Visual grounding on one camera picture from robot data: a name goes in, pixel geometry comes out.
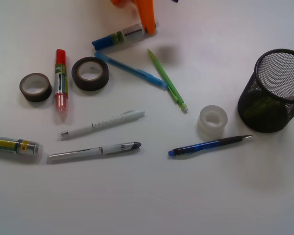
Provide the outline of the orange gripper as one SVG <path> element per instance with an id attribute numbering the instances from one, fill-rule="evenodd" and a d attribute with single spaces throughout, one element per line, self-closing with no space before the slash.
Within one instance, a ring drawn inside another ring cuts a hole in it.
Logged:
<path id="1" fill-rule="evenodd" d="M 143 29 L 149 35 L 155 32 L 155 17 L 153 9 L 153 0 L 111 0 L 116 7 L 124 7 L 127 4 L 137 6 Z"/>

